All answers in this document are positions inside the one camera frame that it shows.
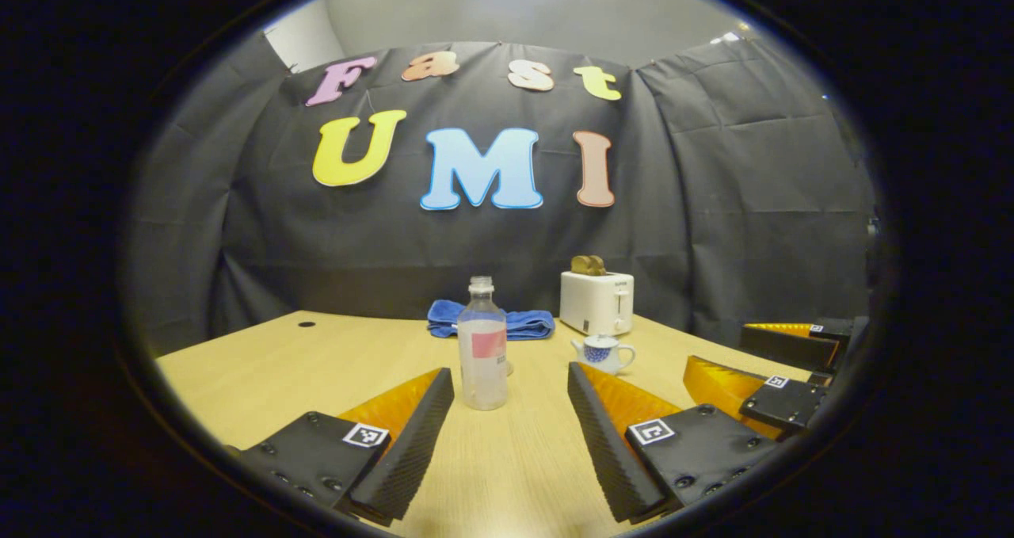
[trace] teapot handle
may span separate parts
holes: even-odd
[[[628,351],[631,351],[631,358],[630,358],[630,360],[628,360],[627,362],[625,362],[625,364],[623,366],[620,366],[620,368],[618,369],[618,371],[620,369],[627,368],[627,366],[630,366],[631,364],[634,364],[634,358],[637,358],[637,351],[634,350],[634,347],[628,347],[627,343],[620,343],[620,345],[617,347],[617,351],[622,351],[622,350],[624,350],[624,348],[626,348],[626,350],[628,350]]]

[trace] ceiling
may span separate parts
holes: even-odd
[[[293,72],[448,41],[551,47],[638,68],[727,32],[755,36],[742,20],[716,0],[316,0],[266,32]]]

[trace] bottle label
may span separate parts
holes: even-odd
[[[500,358],[507,353],[507,328],[472,332],[472,358]]]

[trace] blue letter m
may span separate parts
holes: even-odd
[[[486,155],[479,153],[460,128],[434,130],[426,140],[433,144],[433,174],[430,193],[419,202],[423,209],[457,207],[461,199],[454,193],[454,176],[472,206],[479,207],[498,173],[500,187],[493,195],[493,206],[535,209],[542,205],[531,172],[531,146],[538,140],[534,131],[508,128],[497,135]]]

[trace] foam letter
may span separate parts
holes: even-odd
[[[394,126],[408,116],[405,110],[378,111],[370,117],[373,137],[366,155],[358,162],[342,162],[349,133],[359,126],[359,119],[332,120],[320,127],[320,145],[313,156],[313,177],[325,185],[349,185],[373,176],[387,162]]]
[[[497,135],[486,155],[479,153],[472,138],[460,128],[434,130],[426,135],[433,144],[430,193],[420,200],[423,209],[455,209],[461,202],[453,187],[453,176],[472,206],[479,207],[499,174],[500,187],[493,206],[500,209],[536,209],[542,196],[535,190],[531,170],[531,146],[538,134],[523,128],[508,128]]]
[[[583,206],[608,207],[617,202],[609,190],[609,173],[605,169],[605,151],[612,145],[601,134],[574,133],[574,140],[581,146],[581,190],[577,200]]]
[[[620,100],[621,94],[615,90],[609,90],[606,82],[615,82],[617,77],[605,75],[598,67],[580,67],[574,69],[576,75],[580,75],[584,81],[584,89],[592,96],[604,98],[605,100]]]
[[[325,70],[327,74],[323,75],[323,80],[320,81],[316,94],[313,94],[313,97],[306,101],[306,105],[313,107],[316,104],[337,100],[342,95],[341,86],[351,88],[359,75],[362,75],[363,69],[373,68],[373,65],[376,64],[376,57],[366,57],[365,59],[331,65]]]
[[[454,61],[457,54],[451,51],[437,51],[422,57],[416,57],[409,68],[402,73],[403,80],[419,80],[427,76],[449,75],[460,67]]]
[[[510,69],[510,75],[507,75],[507,80],[518,88],[527,88],[528,90],[553,89],[553,79],[549,76],[552,72],[550,67],[542,63],[517,59],[517,61],[511,61],[510,65],[507,65],[507,68]]]

